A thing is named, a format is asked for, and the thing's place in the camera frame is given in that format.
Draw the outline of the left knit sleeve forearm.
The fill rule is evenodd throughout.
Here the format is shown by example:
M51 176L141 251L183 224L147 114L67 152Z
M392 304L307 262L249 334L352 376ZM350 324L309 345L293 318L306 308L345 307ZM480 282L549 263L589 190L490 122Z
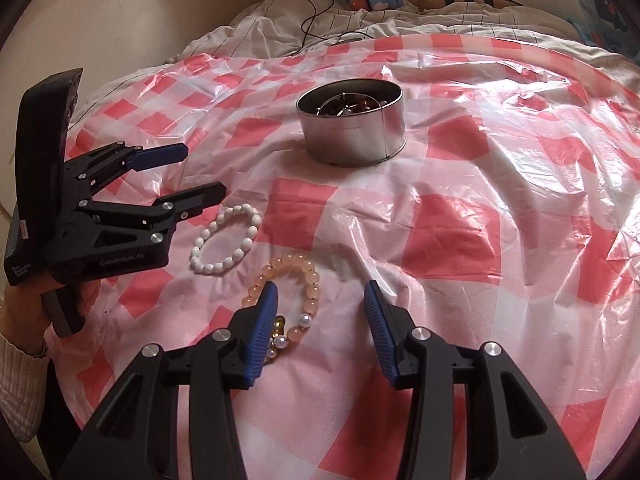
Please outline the left knit sleeve forearm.
M35 437L41 422L50 356L47 346L30 356L5 336L0 349L1 414L16 440L26 443Z

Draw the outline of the person left hand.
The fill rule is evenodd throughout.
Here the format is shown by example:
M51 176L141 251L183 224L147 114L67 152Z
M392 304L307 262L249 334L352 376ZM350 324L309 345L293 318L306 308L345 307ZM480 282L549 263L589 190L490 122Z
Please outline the person left hand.
M41 296L62 285L47 273L33 275L18 285L6 284L1 306L1 335L28 356L43 352L44 333L51 325Z

